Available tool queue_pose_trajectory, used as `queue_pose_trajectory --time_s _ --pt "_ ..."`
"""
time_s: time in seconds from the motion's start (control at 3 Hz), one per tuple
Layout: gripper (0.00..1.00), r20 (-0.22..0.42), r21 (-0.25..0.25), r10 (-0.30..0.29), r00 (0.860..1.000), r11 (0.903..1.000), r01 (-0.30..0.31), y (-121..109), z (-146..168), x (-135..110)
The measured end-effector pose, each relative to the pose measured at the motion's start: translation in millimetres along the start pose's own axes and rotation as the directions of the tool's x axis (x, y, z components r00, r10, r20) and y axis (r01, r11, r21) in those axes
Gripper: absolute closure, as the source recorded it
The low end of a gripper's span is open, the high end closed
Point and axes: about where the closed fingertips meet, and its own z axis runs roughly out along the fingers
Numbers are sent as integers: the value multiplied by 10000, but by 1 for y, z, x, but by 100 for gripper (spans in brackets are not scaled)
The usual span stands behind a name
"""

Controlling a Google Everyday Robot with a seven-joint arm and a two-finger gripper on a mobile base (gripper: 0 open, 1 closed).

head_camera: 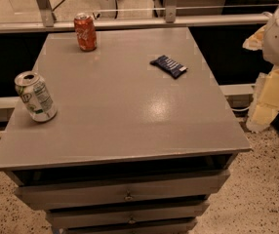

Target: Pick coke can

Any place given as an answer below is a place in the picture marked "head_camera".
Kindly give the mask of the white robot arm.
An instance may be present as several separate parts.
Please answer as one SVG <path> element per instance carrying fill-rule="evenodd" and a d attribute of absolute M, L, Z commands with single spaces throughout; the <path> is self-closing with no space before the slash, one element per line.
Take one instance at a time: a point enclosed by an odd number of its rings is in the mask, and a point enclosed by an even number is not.
<path fill-rule="evenodd" d="M 248 112 L 246 126 L 257 133 L 267 129 L 279 113 L 279 7 L 265 26 L 244 41 L 243 48 L 262 50 L 263 58 L 273 65 L 268 74 L 257 78 Z"/>

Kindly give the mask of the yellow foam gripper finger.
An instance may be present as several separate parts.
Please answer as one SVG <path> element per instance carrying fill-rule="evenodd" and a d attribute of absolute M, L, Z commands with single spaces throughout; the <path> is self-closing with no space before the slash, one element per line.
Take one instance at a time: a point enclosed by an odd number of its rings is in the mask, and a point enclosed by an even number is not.
<path fill-rule="evenodd" d="M 267 129 L 279 113 L 279 66 L 261 73 L 254 88 L 246 127 L 253 133 Z"/>

